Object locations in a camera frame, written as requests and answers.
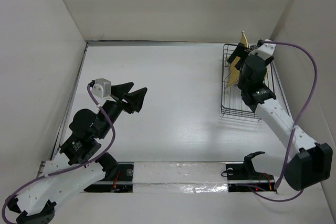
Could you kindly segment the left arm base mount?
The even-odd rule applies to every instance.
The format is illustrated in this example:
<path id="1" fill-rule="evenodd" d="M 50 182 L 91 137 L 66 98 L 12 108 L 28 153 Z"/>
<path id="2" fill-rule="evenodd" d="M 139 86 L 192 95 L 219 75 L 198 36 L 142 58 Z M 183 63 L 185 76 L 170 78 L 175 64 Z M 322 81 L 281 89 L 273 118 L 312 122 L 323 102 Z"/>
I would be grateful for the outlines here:
<path id="1" fill-rule="evenodd" d="M 84 189 L 86 193 L 132 193 L 134 163 L 120 163 L 111 178 L 104 178 Z"/>

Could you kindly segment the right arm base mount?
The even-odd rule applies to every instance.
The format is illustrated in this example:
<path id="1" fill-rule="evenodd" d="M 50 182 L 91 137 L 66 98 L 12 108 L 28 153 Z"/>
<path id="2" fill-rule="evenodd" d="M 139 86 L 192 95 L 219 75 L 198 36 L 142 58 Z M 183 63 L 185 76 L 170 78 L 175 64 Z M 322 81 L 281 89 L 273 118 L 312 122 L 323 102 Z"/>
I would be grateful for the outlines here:
<path id="1" fill-rule="evenodd" d="M 225 170 L 221 173 L 222 177 L 227 178 L 229 193 L 244 193 L 273 191 L 275 178 L 271 174 L 258 172 L 255 170 L 252 159 L 265 152 L 257 151 L 244 157 L 241 162 L 230 162 L 225 164 Z"/>

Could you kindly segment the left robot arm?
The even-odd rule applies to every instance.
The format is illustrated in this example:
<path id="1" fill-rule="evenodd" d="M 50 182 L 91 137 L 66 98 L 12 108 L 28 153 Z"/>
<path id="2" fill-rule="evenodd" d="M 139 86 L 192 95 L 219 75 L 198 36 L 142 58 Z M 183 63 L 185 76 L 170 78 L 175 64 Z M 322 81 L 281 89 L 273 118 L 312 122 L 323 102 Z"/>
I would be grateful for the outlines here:
<path id="1" fill-rule="evenodd" d="M 69 124 L 71 135 L 61 144 L 43 173 L 22 185 L 4 202 L 6 211 L 18 214 L 16 223 L 50 223 L 56 210 L 91 184 L 117 175 L 118 162 L 108 152 L 116 131 L 114 123 L 122 112 L 140 112 L 147 88 L 131 91 L 133 82 L 113 86 L 107 79 L 87 84 L 87 92 L 98 108 L 79 110 Z"/>

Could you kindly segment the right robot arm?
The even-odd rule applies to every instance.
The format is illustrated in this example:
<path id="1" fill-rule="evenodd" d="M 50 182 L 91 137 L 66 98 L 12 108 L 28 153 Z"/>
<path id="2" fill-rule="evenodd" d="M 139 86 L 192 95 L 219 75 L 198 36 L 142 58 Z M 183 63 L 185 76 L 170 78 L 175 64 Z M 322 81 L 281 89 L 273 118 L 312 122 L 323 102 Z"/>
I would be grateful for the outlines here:
<path id="1" fill-rule="evenodd" d="M 333 150 L 329 144 L 320 144 L 306 134 L 281 107 L 276 95 L 266 86 L 264 79 L 268 65 L 274 59 L 277 42 L 260 40 L 254 50 L 243 43 L 236 48 L 227 62 L 239 72 L 238 88 L 246 106 L 259 116 L 286 147 L 278 188 L 283 179 L 301 191 L 330 177 Z"/>

